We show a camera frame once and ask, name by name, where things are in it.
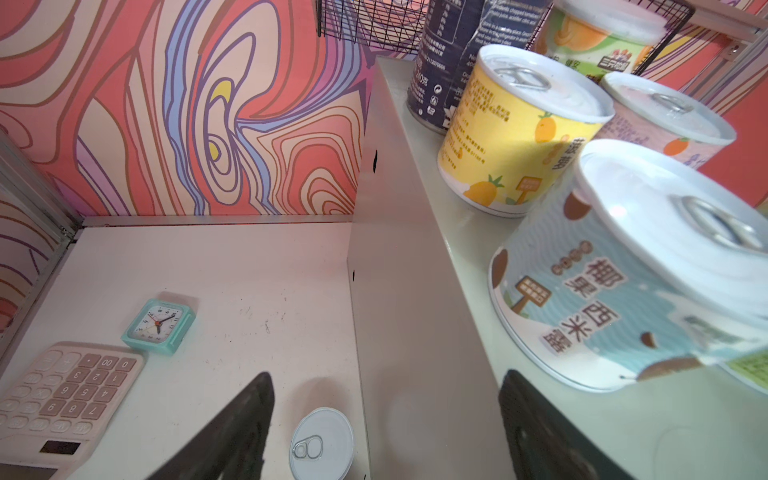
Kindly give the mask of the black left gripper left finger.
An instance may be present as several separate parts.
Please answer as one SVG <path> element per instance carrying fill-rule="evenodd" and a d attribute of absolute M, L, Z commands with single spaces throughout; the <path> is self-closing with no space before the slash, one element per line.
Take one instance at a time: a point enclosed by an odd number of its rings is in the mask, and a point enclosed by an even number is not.
<path fill-rule="evenodd" d="M 153 479 L 259 479 L 275 405 L 271 375 L 259 373 Z"/>

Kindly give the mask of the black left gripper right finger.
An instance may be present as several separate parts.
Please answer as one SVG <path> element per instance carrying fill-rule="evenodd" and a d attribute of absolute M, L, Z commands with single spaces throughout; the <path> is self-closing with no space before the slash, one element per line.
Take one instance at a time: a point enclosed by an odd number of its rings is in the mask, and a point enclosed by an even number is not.
<path fill-rule="evenodd" d="M 629 479 L 520 372 L 504 376 L 498 402 L 518 479 Z"/>

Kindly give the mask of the white labelled tin can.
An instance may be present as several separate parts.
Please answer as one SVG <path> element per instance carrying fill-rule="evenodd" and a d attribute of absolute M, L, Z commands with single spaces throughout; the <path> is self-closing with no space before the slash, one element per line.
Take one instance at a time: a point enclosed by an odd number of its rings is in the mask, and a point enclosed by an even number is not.
<path fill-rule="evenodd" d="M 767 346 L 767 221 L 651 149 L 594 140 L 499 247 L 502 326 L 590 392 L 718 365 Z"/>

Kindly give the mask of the yellow labelled tin can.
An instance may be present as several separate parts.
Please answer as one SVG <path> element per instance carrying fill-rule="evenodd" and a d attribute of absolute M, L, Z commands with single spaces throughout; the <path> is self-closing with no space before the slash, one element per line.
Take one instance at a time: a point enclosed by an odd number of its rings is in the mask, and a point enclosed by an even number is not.
<path fill-rule="evenodd" d="M 438 152 L 439 172 L 474 208 L 523 217 L 614 115 L 612 98 L 577 71 L 486 45 Z"/>

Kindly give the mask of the pink labelled tin can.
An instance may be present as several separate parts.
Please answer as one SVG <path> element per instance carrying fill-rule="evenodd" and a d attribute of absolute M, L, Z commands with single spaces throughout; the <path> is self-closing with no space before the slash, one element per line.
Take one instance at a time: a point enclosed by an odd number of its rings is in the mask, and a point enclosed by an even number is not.
<path fill-rule="evenodd" d="M 660 152 L 698 169 L 737 139 L 720 115 L 670 87 L 612 72 L 599 86 L 614 101 L 615 116 L 595 136 Z"/>

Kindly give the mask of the green orange labelled can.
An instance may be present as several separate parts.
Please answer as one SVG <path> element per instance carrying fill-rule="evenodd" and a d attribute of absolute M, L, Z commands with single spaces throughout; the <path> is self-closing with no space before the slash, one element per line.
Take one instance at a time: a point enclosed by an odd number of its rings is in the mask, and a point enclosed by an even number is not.
<path fill-rule="evenodd" d="M 555 1 L 533 51 L 598 82 L 632 72 L 666 35 L 665 25 L 629 1 Z"/>

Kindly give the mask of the blue labelled tin can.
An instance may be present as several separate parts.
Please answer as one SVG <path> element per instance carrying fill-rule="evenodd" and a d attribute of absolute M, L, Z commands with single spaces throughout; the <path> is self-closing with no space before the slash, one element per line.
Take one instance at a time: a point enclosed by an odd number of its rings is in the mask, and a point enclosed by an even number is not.
<path fill-rule="evenodd" d="M 432 1 L 408 87 L 409 111 L 427 128 L 446 133 L 480 48 L 525 48 L 550 6 L 528 0 Z"/>

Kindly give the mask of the yellow green tin can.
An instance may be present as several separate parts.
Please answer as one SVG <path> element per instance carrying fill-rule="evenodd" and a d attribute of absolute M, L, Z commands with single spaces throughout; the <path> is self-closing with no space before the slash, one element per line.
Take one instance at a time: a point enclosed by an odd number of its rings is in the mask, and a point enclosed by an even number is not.
<path fill-rule="evenodd" d="M 721 368 L 750 388 L 767 394 L 768 353 L 766 350 L 728 361 Z"/>

